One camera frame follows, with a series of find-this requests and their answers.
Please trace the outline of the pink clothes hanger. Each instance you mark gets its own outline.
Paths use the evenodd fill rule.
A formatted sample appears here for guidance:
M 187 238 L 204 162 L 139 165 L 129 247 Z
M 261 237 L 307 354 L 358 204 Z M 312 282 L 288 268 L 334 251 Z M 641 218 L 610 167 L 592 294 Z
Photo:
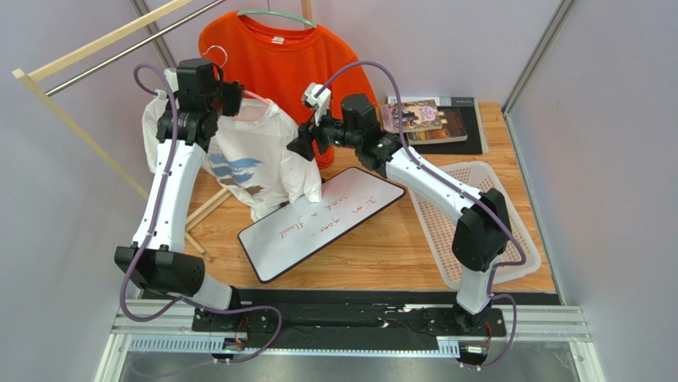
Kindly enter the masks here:
M 221 45 L 210 45 L 201 55 L 208 55 L 211 51 L 219 51 L 222 53 L 223 59 L 217 65 L 223 69 L 228 63 L 228 53 Z M 231 119 L 237 122 L 254 122 L 260 120 L 266 114 L 271 101 L 265 99 L 254 92 L 244 90 L 244 98 L 240 105 L 239 114 L 232 116 Z

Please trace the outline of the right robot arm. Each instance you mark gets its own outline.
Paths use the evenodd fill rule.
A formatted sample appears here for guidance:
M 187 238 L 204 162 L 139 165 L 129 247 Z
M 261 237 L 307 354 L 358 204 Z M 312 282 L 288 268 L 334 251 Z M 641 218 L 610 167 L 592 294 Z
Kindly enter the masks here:
M 479 325 L 491 309 L 493 266 L 511 232 L 503 193 L 483 192 L 435 169 L 402 138 L 382 131 L 376 109 L 364 94 L 345 97 L 339 119 L 332 116 L 323 95 L 303 95 L 302 103 L 313 115 L 299 126 L 288 150 L 310 161 L 331 146 L 352 149 L 365 169 L 408 187 L 454 223 L 451 249 L 462 266 L 454 319 L 464 329 Z

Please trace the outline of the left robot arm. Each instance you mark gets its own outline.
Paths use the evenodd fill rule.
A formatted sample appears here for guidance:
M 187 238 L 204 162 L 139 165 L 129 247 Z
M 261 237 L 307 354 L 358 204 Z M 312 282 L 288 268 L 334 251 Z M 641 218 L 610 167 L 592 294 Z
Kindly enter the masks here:
M 238 310 L 236 288 L 205 270 L 201 257 L 185 253 L 188 209 L 197 174 L 222 116 L 235 116 L 244 86 L 226 82 L 210 60 L 183 60 L 161 74 L 165 88 L 156 92 L 158 142 L 154 181 L 146 210 L 131 245 L 115 250 L 124 284 L 183 299 L 210 312 Z

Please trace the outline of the white printed t shirt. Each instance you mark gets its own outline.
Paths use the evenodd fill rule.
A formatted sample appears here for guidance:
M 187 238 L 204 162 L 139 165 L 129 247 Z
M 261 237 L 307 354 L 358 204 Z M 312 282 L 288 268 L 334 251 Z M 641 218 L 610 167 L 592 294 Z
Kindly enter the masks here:
M 243 99 L 237 115 L 219 115 L 208 125 L 216 131 L 197 146 L 200 167 L 249 207 L 253 221 L 300 198 L 321 201 L 318 165 L 287 148 L 298 125 L 278 104 Z

